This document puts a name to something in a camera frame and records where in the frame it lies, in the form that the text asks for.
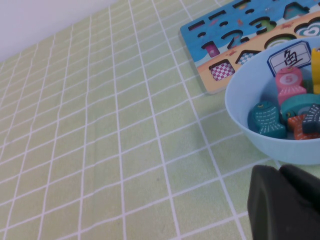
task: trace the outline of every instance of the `yellow wooden block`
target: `yellow wooden block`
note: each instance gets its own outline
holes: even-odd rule
[[[316,89],[318,89],[317,85],[320,85],[320,48],[312,49],[311,71],[312,71],[313,93],[320,94],[320,92],[316,93]]]
[[[320,94],[320,84],[313,85],[313,93],[314,94]]]

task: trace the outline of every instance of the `heart cutout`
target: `heart cutout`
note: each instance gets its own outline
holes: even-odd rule
[[[314,22],[308,27],[302,27],[296,33],[300,36],[314,37],[320,36],[320,22]]]

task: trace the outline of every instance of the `chinese character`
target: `chinese character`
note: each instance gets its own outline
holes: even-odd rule
[[[288,66],[288,65],[293,66],[293,65],[297,64],[298,62],[300,62],[301,60],[303,60],[302,58],[298,60],[297,53],[295,51],[293,51],[291,53],[290,50],[284,51],[284,57],[285,57],[284,63],[286,66]]]

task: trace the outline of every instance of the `white wall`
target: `white wall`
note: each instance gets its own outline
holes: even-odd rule
[[[0,1],[0,61],[114,2],[116,0]]]

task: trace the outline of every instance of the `puzzle cutout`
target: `puzzle cutout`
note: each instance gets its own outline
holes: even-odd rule
[[[253,53],[253,52],[245,52],[244,54],[242,54],[237,64],[243,65],[255,55],[256,53]]]
[[[214,80],[216,81],[220,81],[236,72],[229,62],[223,62],[217,66],[214,66],[210,69],[210,71]]]

